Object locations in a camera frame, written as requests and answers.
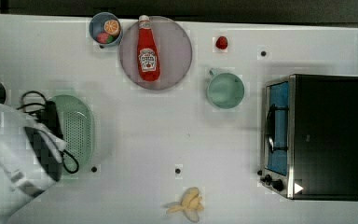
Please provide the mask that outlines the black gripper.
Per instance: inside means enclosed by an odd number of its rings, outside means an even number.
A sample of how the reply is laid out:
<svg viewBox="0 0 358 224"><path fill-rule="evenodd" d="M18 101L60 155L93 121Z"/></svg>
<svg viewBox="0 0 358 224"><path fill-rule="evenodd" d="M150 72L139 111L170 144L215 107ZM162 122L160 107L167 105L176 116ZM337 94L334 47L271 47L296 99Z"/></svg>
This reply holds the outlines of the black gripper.
<svg viewBox="0 0 358 224"><path fill-rule="evenodd" d="M55 136L63 139L57 107L54 102L47 101L45 106L36 113L36 117L37 120L43 123Z"/></svg>

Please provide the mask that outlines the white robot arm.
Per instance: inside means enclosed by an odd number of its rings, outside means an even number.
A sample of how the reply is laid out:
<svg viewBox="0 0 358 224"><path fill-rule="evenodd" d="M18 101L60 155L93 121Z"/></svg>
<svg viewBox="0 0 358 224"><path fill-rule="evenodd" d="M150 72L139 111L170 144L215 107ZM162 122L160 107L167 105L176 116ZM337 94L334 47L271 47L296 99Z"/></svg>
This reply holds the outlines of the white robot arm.
<svg viewBox="0 0 358 224"><path fill-rule="evenodd" d="M0 104L0 224L61 180L65 148L46 125Z"/></svg>

